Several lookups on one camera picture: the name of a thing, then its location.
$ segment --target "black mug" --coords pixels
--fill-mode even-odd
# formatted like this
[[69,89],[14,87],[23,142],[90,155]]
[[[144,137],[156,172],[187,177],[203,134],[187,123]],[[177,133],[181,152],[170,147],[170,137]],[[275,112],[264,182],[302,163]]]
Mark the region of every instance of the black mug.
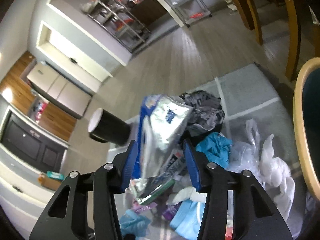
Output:
[[130,130],[130,125],[102,108],[93,113],[88,125],[90,138],[100,143],[124,145]]

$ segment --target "white door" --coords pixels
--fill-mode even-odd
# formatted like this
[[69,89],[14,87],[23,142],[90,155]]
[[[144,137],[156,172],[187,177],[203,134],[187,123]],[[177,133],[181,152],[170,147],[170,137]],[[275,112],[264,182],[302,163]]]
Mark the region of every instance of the white door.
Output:
[[51,30],[48,41],[68,58],[75,59],[80,67],[94,76],[100,82],[103,82],[109,76],[108,71],[106,71],[102,66],[96,63],[92,58],[86,55],[82,50],[68,41],[57,31]]

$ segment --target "ceiling light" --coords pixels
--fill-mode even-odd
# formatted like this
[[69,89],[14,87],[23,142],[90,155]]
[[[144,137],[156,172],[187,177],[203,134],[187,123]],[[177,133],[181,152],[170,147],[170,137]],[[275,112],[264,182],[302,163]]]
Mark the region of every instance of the ceiling light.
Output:
[[6,88],[3,92],[2,92],[2,96],[4,97],[5,100],[7,100],[9,103],[12,102],[13,100],[13,95],[12,95],[12,91],[10,88]]

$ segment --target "brown cabinet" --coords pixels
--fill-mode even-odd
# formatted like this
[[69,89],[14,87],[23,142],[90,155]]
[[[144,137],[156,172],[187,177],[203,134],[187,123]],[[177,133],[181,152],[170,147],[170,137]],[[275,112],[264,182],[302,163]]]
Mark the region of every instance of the brown cabinet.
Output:
[[[10,88],[13,95],[12,105],[25,115],[28,114],[36,97],[32,95],[31,87],[20,76],[34,58],[30,52],[26,51],[0,83],[0,93]],[[39,125],[59,138],[68,141],[76,125],[76,119],[49,103],[42,114]]]
[[30,52],[25,52],[0,83],[0,92],[3,93],[5,89],[10,88],[13,95],[11,103],[24,114],[28,114],[35,96],[31,94],[31,88],[20,76],[34,58]]

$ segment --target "trash pile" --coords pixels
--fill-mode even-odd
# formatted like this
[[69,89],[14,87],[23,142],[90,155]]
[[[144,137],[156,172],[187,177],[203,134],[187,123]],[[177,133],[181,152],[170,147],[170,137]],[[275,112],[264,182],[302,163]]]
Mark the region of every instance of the trash pile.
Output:
[[[263,143],[260,154],[257,123],[246,121],[250,143],[232,141],[221,133],[224,117],[221,99],[202,90],[179,97],[144,98],[137,132],[138,157],[125,196],[128,210],[120,219],[123,236],[145,237],[151,220],[143,213],[156,209],[177,234],[197,239],[207,194],[192,186],[182,150],[186,138],[210,162],[228,171],[250,170],[264,188],[279,188],[273,201],[287,220],[295,184],[288,165],[273,157],[274,135]],[[232,227],[233,194],[229,191],[225,239],[232,239]]]

